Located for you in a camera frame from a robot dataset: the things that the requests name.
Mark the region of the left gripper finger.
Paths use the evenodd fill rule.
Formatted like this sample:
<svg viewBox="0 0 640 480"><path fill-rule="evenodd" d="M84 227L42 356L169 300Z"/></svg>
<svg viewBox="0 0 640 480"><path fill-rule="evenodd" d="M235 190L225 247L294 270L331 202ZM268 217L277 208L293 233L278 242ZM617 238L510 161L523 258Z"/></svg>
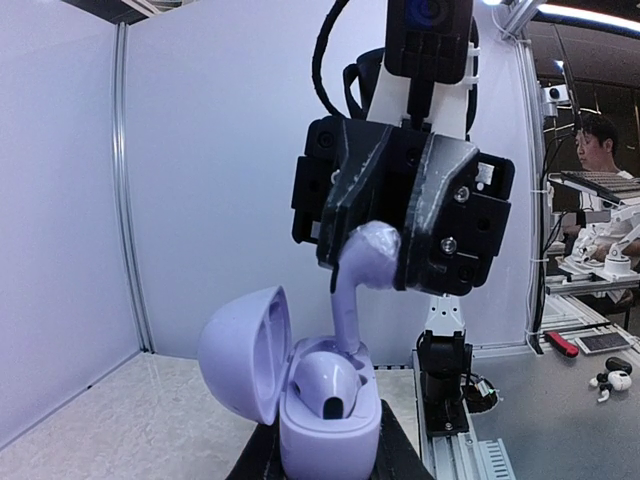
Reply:
<svg viewBox="0 0 640 480"><path fill-rule="evenodd" d="M387 401L380 424L358 435L298 439L282 420L258 425L229 479L431 479Z"/></svg>

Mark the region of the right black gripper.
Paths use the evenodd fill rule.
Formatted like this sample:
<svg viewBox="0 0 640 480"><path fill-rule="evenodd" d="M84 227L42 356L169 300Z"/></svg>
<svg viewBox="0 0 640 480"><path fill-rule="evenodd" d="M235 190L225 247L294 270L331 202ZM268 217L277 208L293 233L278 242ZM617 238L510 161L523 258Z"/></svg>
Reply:
<svg viewBox="0 0 640 480"><path fill-rule="evenodd" d="M465 296L499 255L514 177L512 160L466 140L326 116L297 160L292 238L335 270L357 226L385 222L401 237L395 289Z"/></svg>

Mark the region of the purple earbud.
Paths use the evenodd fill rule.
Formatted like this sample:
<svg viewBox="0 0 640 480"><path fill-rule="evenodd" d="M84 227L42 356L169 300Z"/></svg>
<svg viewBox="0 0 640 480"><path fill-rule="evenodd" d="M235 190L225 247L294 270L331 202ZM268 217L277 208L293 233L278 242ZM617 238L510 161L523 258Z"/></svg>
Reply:
<svg viewBox="0 0 640 480"><path fill-rule="evenodd" d="M327 351L304 356L295 368L293 383L299 399L322 420L348 418L363 386L346 357Z"/></svg>
<svg viewBox="0 0 640 480"><path fill-rule="evenodd" d="M339 351L354 355L360 348L357 289L393 286L401 237L391 225L374 220L358 226L343 245L332 274L331 307Z"/></svg>

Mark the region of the purple round charging case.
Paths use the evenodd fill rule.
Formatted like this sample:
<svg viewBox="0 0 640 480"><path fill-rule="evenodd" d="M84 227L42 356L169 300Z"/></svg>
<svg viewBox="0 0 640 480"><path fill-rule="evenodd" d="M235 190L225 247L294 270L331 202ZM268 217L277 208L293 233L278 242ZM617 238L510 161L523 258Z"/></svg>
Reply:
<svg viewBox="0 0 640 480"><path fill-rule="evenodd" d="M332 336L293 341L285 291L274 286L217 310L200 335L203 379L229 411L277 426L289 479L367 479L382 404L365 345L353 354Z"/></svg>

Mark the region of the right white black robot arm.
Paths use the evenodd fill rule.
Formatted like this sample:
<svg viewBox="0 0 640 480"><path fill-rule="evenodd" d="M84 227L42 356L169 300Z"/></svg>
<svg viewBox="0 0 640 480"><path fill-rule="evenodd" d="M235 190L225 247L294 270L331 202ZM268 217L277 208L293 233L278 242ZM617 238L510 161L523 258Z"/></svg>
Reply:
<svg viewBox="0 0 640 480"><path fill-rule="evenodd" d="M472 347L456 307L445 300L482 286L497 257L515 169L469 140L477 107L479 34L410 32L401 52L409 83L398 125L373 118L373 100L394 58L368 51L346 66L358 87L348 111L311 123L292 194L293 239L316 245L332 272L336 336L357 341L355 291L416 290L434 296L417 340L431 403L455 403Z"/></svg>

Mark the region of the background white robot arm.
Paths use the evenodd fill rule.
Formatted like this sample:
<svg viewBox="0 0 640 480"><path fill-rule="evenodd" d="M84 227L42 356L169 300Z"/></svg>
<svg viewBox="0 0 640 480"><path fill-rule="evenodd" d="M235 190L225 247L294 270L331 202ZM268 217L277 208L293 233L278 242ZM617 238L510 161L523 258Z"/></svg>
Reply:
<svg viewBox="0 0 640 480"><path fill-rule="evenodd" d="M639 206L609 209L608 222L582 228L569 258L585 267L602 267L603 272L637 273L639 270Z"/></svg>

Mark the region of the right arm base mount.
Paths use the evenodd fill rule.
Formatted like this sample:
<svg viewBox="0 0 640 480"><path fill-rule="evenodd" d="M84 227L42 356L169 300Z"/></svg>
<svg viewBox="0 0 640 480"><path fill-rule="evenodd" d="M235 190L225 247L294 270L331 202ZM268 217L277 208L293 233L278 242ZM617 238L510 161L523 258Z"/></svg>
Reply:
<svg viewBox="0 0 640 480"><path fill-rule="evenodd" d="M429 437L468 432L462 377L471 373L473 347L466 335L425 330L416 342L425 427Z"/></svg>

